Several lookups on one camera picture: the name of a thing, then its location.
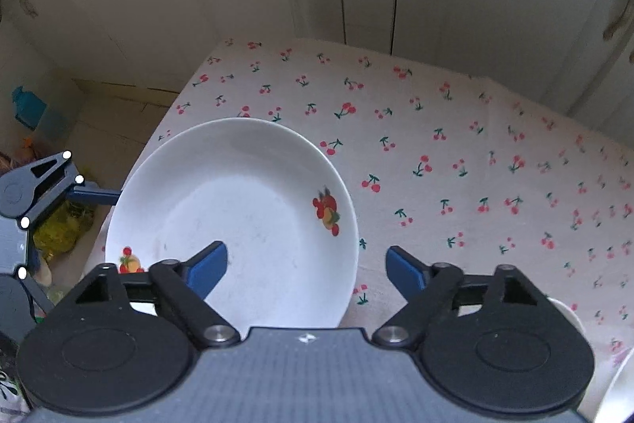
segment cabinet handle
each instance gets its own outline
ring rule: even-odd
[[[18,2],[20,3],[22,11],[32,19],[39,15],[39,13],[37,13],[37,10],[33,7],[33,4],[29,2],[29,0],[18,0]]]
[[[603,39],[607,42],[608,40],[612,40],[614,33],[625,26],[628,21],[632,18],[632,14],[634,12],[634,6],[632,0],[628,0],[628,3],[625,5],[623,12],[619,17],[612,23],[610,23],[605,31],[603,31]]]

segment blue finger pad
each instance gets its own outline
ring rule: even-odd
[[[388,279],[407,301],[425,288],[423,273],[391,248],[386,253]]]
[[[219,244],[200,262],[189,268],[187,286],[205,299],[227,272],[227,246]]]

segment cherry print tablecloth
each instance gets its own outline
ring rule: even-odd
[[[361,239],[343,325],[372,332],[404,305],[384,272],[390,245],[467,273],[515,264],[583,321],[597,357],[592,415],[634,344],[634,153],[487,78],[314,40],[228,39],[135,168],[167,139],[225,117],[296,130],[346,182]],[[103,259],[108,223],[88,268]]]

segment blue bottle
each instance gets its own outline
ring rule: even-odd
[[[11,99],[15,105],[15,119],[31,131],[35,130],[46,110],[46,103],[33,92],[24,92],[21,86],[12,91]]]

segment metal screw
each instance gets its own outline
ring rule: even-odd
[[[403,327],[383,327],[376,331],[376,336],[384,343],[402,343],[410,334]]]
[[[236,331],[226,325],[212,325],[205,328],[203,335],[205,339],[213,343],[226,343],[236,334]]]

